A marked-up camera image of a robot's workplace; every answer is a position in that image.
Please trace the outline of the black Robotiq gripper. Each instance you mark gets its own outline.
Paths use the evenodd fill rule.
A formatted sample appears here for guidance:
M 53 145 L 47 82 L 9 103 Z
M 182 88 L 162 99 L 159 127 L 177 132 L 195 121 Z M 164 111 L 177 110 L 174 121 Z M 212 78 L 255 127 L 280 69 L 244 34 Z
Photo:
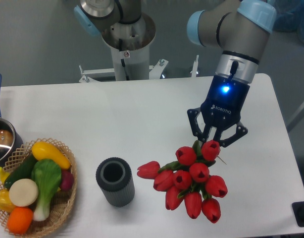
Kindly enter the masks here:
M 187 115 L 193 136 L 198 141 L 208 141 L 211 127 L 217 128 L 213 140 L 220 147 L 228 147 L 248 133 L 248 129 L 240 121 L 241 109 L 248 94 L 250 86 L 235 80 L 221 76 L 214 76 L 207 97 L 201 104 L 201 108 L 188 109 Z M 205 123 L 201 130 L 198 124 L 198 116 L 202 113 Z M 226 130 L 236 124 L 235 133 L 221 139 L 222 130 Z

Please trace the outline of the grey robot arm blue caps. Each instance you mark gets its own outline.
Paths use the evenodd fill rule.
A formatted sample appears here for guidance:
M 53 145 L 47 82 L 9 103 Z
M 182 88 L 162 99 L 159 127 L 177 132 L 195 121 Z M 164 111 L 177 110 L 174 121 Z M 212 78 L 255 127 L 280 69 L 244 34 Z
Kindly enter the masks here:
M 226 0 L 216 8 L 193 13 L 187 23 L 189 40 L 222 49 L 207 97 L 187 111 L 192 134 L 200 145 L 215 129 L 214 141 L 227 147 L 247 134 L 241 109 L 272 33 L 276 10 L 271 0 Z M 138 0 L 82 0 L 74 15 L 85 31 L 100 35 L 110 47 L 117 81 L 150 79 L 153 20 Z

